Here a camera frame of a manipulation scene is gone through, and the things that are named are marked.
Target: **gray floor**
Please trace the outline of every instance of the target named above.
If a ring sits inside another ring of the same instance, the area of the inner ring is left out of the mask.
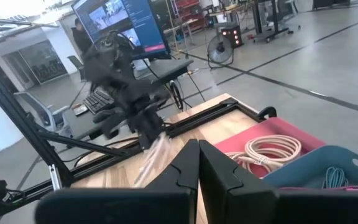
[[[300,24],[301,31],[280,35],[269,44],[253,44],[243,36],[245,44],[235,50],[232,68],[204,69],[208,67],[204,43],[214,31],[207,30],[206,35],[198,32],[196,45],[189,51],[195,56],[190,69],[201,68],[193,77],[207,100],[229,93],[257,110],[274,106],[280,117],[300,129],[358,153],[358,2],[349,9],[307,12],[310,2],[297,1],[302,13],[290,21],[294,27]],[[180,82],[189,104],[203,101],[188,77]],[[30,91],[44,104],[59,108],[81,102],[88,90],[89,85],[84,86],[75,74]],[[159,112],[164,117],[175,113],[174,106]],[[93,142],[105,144],[106,140],[100,137]],[[56,147],[58,151],[65,148]],[[83,152],[71,149],[59,155],[71,159]],[[36,158],[30,144],[21,140],[0,153],[0,179],[6,179],[12,189],[26,189],[47,180],[46,165],[34,162]],[[33,223],[35,204],[4,216],[0,223]]]

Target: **electric fan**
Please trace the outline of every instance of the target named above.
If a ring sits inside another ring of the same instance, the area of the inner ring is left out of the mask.
[[[233,47],[227,37],[222,34],[218,34],[208,44],[208,65],[211,69],[222,68],[226,65],[230,65],[234,61]],[[210,61],[220,66],[212,67]]]

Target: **teal plastic bin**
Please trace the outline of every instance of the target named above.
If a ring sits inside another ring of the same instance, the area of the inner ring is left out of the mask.
[[[358,155],[339,146],[323,146],[266,175],[264,182],[282,187],[321,189],[330,167],[344,170],[349,185],[358,185]]]

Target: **monitor bezel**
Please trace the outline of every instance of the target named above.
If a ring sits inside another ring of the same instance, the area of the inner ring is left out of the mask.
[[[73,9],[73,12],[75,13],[75,16],[81,21],[82,23],[82,20],[80,19],[77,11],[74,9],[74,6],[75,4],[79,3],[80,1],[84,1],[84,0],[76,0],[72,5],[71,5],[71,8]],[[152,7],[152,0],[147,0],[147,3],[149,4],[149,8],[153,14],[153,18],[154,18],[154,21],[157,25],[157,28],[158,28],[158,31],[160,32],[160,36],[162,37],[162,41],[164,43],[164,46],[165,46],[165,50],[164,51],[161,51],[161,52],[154,52],[154,53],[145,53],[144,55],[133,55],[132,56],[132,59],[133,60],[139,60],[139,59],[145,59],[145,58],[157,58],[157,57],[161,57],[161,56],[169,56],[170,57],[170,54],[171,54],[171,48],[169,47],[168,45],[168,41],[167,41],[167,38],[165,37],[164,33],[163,33],[163,30],[161,30],[161,25],[159,24],[158,22],[158,19],[157,19],[157,15],[155,13],[155,10],[153,9]],[[94,44],[92,38],[90,37],[90,34],[88,32],[87,29],[85,29],[86,31],[86,34],[88,35],[89,39],[92,41],[92,43]]]

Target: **glass wall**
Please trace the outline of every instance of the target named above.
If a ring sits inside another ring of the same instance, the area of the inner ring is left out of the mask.
[[[3,56],[25,88],[67,74],[48,40]]]
[[[48,40],[19,51],[40,83],[67,74]]]

